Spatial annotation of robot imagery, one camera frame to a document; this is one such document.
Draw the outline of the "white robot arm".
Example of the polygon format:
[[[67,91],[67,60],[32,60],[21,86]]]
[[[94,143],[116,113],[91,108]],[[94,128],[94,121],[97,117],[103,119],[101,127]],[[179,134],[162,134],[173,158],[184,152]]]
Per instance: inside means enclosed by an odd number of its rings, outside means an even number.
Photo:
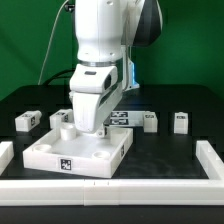
[[[78,64],[70,79],[74,120],[94,133],[133,86],[128,49],[161,34],[158,0],[76,0]]]

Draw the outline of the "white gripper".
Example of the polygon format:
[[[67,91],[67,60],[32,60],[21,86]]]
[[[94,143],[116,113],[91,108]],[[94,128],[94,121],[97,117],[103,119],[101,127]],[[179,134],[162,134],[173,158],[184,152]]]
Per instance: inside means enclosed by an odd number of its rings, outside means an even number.
[[[122,99],[122,85],[105,94],[72,92],[71,96],[76,129],[85,133],[97,131],[98,137],[105,137],[107,128],[102,124]]]

